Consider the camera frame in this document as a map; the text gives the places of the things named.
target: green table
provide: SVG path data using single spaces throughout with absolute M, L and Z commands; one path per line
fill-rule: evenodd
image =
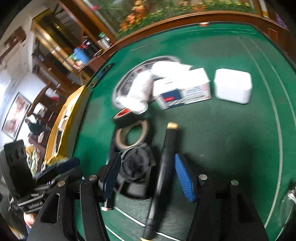
M 274 45 L 249 25 L 176 28 L 112 56 L 108 63 L 115 65 L 92 90 L 76 139 L 74 156 L 80 158 L 84 176 L 96 173 L 106 162 L 114 129 L 111 118 L 118 111 L 111 104 L 116 83 L 137 64 L 163 55 L 203 67 L 211 80 L 212 99 L 167 110 L 152 103 L 148 114 L 155 129 L 152 146 L 160 150 L 167 123 L 178 123 L 183 133 L 182 153 L 208 176 L 238 180 L 274 241 L 281 231 L 277 222 L 280 200 L 296 177 L 296 75 Z M 248 104 L 215 97 L 213 79 L 219 68 L 251 74 L 253 90 Z M 125 241 L 139 240 L 149 204 L 150 199 L 137 201 L 118 194 L 117 209 L 103 212 L 105 224 Z M 160 232 L 185 240 L 194 210 L 195 204 L 185 199 L 175 177 L 172 201 Z M 77 226 L 83 232 L 80 219 Z M 108 232 L 111 240 L 119 240 Z M 158 235 L 155 240 L 171 239 Z

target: person's hand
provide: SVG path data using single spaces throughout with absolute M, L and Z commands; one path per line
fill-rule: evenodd
M 35 220 L 36 220 L 37 214 L 36 213 L 24 213 L 24 220 L 27 226 L 31 229 Z

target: white box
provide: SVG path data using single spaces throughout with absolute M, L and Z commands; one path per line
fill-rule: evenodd
M 210 81 L 203 68 L 186 71 L 155 81 L 153 96 L 162 109 L 207 100 L 211 98 Z
M 215 95 L 219 99 L 241 104 L 250 101 L 252 78 L 247 72 L 233 69 L 217 69 L 214 86 Z
M 152 65 L 151 73 L 161 78 L 174 77 L 190 70 L 192 65 L 171 61 L 158 61 Z

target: blue container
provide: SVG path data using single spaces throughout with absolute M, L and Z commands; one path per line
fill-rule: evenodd
M 90 58 L 80 48 L 74 49 L 74 55 L 76 56 L 76 58 L 80 59 L 84 64 L 87 64 L 90 61 Z

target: painting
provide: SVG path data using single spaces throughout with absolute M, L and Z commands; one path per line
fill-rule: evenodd
M 30 105 L 31 103 L 18 92 L 2 126 L 2 131 L 14 141 L 17 138 Z

